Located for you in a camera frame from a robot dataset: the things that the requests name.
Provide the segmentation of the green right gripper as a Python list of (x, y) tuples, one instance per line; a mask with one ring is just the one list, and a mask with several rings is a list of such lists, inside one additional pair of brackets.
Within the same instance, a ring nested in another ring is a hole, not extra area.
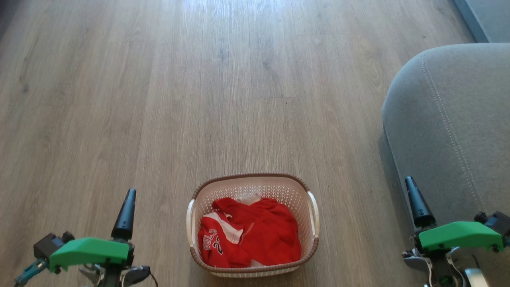
[[(405, 178), (410, 210), (416, 228), (432, 228), (436, 220), (415, 180)], [(488, 251), (504, 249), (502, 236), (478, 222), (458, 221), (423, 231), (418, 235), (423, 250), (435, 252), (453, 248), (485, 248)]]

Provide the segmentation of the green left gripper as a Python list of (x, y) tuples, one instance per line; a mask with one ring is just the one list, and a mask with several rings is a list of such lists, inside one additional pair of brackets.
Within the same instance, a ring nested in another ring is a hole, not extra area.
[(134, 245), (131, 240), (135, 215), (136, 189), (129, 189), (111, 232), (111, 239), (85, 237), (62, 239), (62, 244), (49, 256), (49, 271), (68, 271), (75, 265), (120, 266), (132, 265)]

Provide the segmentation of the red basketball jersey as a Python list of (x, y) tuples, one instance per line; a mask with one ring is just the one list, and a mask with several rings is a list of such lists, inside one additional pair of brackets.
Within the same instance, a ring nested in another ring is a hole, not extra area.
[(217, 268), (283, 265), (301, 258), (298, 223), (288, 207), (257, 194), (215, 200), (202, 216), (197, 243), (203, 262)]

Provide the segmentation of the grey stitched sofa seat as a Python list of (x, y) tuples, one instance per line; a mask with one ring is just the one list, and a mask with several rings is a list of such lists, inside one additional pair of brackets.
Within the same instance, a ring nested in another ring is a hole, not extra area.
[(404, 198), (411, 176), (440, 225), (479, 211), (510, 216), (510, 43), (419, 53), (381, 117)]

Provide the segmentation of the grey plain sofa seat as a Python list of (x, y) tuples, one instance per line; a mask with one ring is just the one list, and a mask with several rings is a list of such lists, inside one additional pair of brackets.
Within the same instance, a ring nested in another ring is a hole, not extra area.
[(510, 43), (510, 0), (453, 0), (477, 43)]

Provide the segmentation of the cream plastic laundry basket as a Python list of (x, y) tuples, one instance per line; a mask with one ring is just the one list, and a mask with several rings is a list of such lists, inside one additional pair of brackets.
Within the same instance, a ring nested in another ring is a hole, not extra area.
[[(284, 265), (249, 268), (218, 268), (207, 265), (199, 255), (198, 231), (202, 216), (212, 211), (220, 198), (239, 199), (260, 195), (286, 205), (298, 223), (302, 251), (299, 260)], [(247, 173), (212, 178), (194, 192), (186, 211), (186, 234), (190, 253), (198, 266), (218, 277), (257, 278), (293, 272), (307, 263), (319, 245), (320, 216), (314, 195), (301, 178), (284, 173)]]

